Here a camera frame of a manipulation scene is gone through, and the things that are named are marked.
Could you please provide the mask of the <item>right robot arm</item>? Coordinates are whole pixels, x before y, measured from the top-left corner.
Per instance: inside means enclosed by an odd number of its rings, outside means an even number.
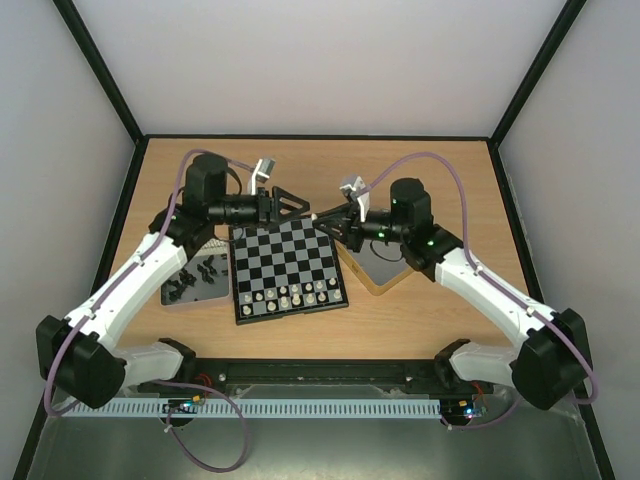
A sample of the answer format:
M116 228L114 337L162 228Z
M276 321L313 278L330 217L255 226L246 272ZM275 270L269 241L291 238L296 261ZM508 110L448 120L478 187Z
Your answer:
M507 347L459 339L434 358L436 379L455 392L471 381L515 389L548 410L593 373L585 323L572 309L557 312L486 268L453 233L436 224L421 181L390 187L388 210L372 210L360 178L342 186L344 204L315 214L314 227L352 252L367 241L394 243L413 270L465 299L509 340Z

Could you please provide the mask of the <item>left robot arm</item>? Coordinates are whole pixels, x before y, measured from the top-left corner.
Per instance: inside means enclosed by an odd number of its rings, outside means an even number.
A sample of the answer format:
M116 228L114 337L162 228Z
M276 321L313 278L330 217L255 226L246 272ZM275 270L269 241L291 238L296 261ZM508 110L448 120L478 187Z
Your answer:
M270 158L251 168L247 191L228 193L226 181L235 164L204 149L188 151L167 207L130 258L80 306L61 319L48 315L38 324L36 346L48 415L66 412L52 405L57 390L96 409L126 387L175 378L189 352L176 341L118 350L138 311L213 238L216 226L271 227L309 211L308 201L279 187L262 187L275 164Z

